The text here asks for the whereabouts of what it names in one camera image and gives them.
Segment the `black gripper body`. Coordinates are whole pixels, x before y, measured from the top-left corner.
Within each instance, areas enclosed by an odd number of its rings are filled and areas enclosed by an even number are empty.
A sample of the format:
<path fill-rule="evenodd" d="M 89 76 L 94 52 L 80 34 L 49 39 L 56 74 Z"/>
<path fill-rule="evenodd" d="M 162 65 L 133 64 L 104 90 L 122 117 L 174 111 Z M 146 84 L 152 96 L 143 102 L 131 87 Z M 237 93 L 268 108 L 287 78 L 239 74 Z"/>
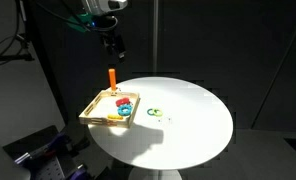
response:
<path fill-rule="evenodd" d="M 119 62 L 125 60 L 126 49 L 120 35 L 116 35 L 114 31 L 103 32 L 101 42 L 109 55 L 114 55 Z"/>

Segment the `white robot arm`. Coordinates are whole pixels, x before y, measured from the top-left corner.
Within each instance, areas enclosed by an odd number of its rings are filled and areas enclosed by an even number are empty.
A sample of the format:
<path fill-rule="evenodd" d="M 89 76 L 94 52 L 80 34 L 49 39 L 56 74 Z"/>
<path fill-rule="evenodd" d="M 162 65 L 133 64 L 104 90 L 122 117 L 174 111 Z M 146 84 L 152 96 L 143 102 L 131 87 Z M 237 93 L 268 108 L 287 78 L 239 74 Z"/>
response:
<path fill-rule="evenodd" d="M 125 9 L 128 0 L 81 0 L 88 15 L 91 16 L 90 28 L 100 35 L 101 43 L 110 55 L 116 55 L 119 62 L 125 60 L 126 49 L 123 39 L 116 33 L 118 18 L 116 11 Z"/>

